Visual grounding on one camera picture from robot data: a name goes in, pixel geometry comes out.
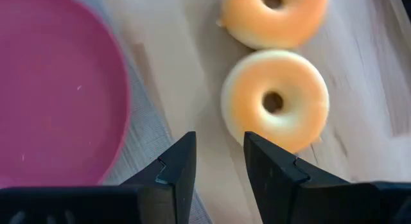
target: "orange glazed donut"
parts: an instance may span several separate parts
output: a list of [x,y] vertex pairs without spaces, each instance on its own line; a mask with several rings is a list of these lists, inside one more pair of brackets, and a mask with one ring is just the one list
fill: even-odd
[[326,84],[305,58],[281,50],[240,60],[224,82],[222,116],[243,144],[253,131],[291,153],[316,141],[329,109]]
[[271,9],[265,0],[224,0],[220,24],[254,49],[301,45],[318,30],[328,0],[280,1]]

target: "donut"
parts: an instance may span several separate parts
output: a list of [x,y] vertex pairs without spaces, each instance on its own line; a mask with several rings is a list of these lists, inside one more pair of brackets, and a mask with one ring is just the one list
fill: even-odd
[[321,25],[328,0],[280,0],[270,8],[265,0],[223,0],[221,26],[253,49],[301,45]]
[[252,131],[296,153],[319,139],[329,110],[317,69],[298,54],[262,50],[241,59],[225,79],[222,117],[243,144]]

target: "pink plate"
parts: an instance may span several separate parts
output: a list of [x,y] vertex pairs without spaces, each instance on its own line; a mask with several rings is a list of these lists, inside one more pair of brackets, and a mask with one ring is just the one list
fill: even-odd
[[116,42],[73,0],[0,0],[0,187],[95,185],[128,126]]

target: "wood grain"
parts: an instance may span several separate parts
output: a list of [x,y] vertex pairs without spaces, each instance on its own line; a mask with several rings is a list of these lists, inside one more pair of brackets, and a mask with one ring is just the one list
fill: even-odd
[[[219,104],[227,73],[251,50],[215,25],[220,0],[106,3],[173,136],[197,131],[196,186],[213,221],[261,223]],[[396,18],[390,0],[330,0],[324,25],[296,50],[323,75],[331,103],[322,141],[299,156],[352,182],[411,180],[411,51]]]

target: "wooden table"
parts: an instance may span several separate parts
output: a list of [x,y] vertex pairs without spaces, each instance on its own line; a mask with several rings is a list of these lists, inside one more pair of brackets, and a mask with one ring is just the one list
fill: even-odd
[[[196,187],[215,223],[261,223],[242,148],[220,115],[220,89],[250,50],[215,22],[220,0],[105,0],[151,98],[178,139],[198,136]],[[322,142],[299,156],[346,180],[411,180],[411,55],[389,0],[330,0],[296,50],[323,75],[331,110]]]

